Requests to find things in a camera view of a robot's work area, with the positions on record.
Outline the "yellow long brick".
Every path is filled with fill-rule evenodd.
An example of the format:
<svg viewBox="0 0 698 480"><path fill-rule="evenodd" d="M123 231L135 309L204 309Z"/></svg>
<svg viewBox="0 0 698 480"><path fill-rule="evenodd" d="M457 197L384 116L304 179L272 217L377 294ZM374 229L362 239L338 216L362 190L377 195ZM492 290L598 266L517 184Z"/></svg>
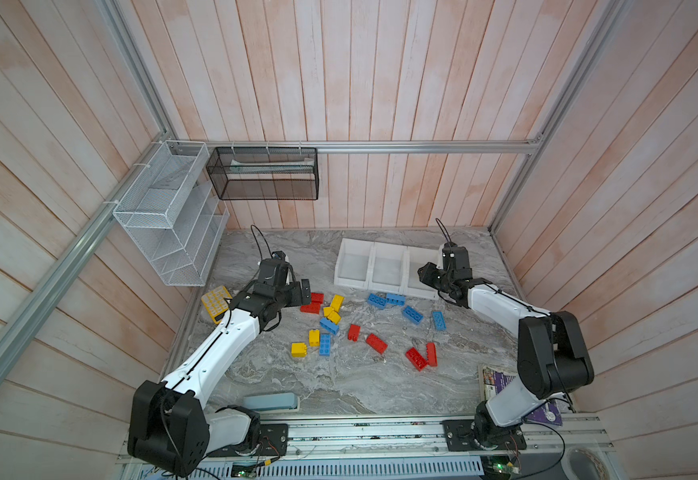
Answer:
<svg viewBox="0 0 698 480"><path fill-rule="evenodd" d="M344 300L345 298L343 296L336 294L333 296L331 300L330 307L334 311L339 312L341 310L341 307L343 306Z"/></svg>

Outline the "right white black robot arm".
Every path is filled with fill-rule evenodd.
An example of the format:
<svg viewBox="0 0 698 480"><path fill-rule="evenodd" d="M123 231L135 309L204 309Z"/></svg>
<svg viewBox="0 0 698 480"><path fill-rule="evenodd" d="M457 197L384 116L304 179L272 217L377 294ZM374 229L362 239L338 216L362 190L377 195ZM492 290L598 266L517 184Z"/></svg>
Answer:
<svg viewBox="0 0 698 480"><path fill-rule="evenodd" d="M417 270L419 281L517 337L517 376L478 404L471 427L476 446L503 448L528 414L593 382L588 349L573 314L534 307L474 277L468 251L453 242L443 245L441 256L441 266L428 262Z"/></svg>

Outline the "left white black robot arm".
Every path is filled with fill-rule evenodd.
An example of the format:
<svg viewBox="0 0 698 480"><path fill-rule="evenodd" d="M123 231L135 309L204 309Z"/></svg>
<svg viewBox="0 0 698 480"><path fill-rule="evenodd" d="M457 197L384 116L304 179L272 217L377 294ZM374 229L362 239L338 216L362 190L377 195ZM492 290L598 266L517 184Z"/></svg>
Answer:
<svg viewBox="0 0 698 480"><path fill-rule="evenodd" d="M127 452L178 477L187 477L207 454L231 447L254 453L260 416L231 405L207 414L208 400L237 356L261 333L276 329L286 308L311 302L308 280L296 277L287 255L262 259L251 281L229 303L228 315L203 343L160 382L136 390Z"/></svg>

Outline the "yellow small brick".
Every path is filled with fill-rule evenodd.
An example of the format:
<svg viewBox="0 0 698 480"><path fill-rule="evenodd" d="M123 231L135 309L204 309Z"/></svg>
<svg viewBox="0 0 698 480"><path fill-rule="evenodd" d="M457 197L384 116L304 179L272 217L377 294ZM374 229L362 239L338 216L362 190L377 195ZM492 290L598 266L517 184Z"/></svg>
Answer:
<svg viewBox="0 0 698 480"><path fill-rule="evenodd" d="M339 313L329 306L323 308L323 316L335 325L338 325L341 321Z"/></svg>

